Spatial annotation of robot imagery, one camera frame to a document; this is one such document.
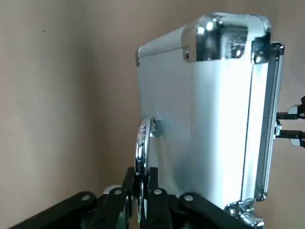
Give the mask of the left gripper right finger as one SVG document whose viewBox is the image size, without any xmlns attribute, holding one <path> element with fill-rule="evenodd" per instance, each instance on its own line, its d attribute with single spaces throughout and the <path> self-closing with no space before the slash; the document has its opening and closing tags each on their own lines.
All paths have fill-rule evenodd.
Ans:
<svg viewBox="0 0 305 229">
<path fill-rule="evenodd" d="M 159 187 L 158 168 L 147 174 L 147 207 L 142 211 L 144 229 L 249 229 L 196 193 L 177 197 Z"/>
</svg>

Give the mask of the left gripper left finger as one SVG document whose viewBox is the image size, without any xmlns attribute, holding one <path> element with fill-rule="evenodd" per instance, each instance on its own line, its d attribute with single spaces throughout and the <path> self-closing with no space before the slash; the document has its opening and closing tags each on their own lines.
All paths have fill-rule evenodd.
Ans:
<svg viewBox="0 0 305 229">
<path fill-rule="evenodd" d="M 134 178 L 129 167 L 122 185 L 108 187 L 99 198 L 89 191 L 77 193 L 11 228 L 128 229 Z"/>
</svg>

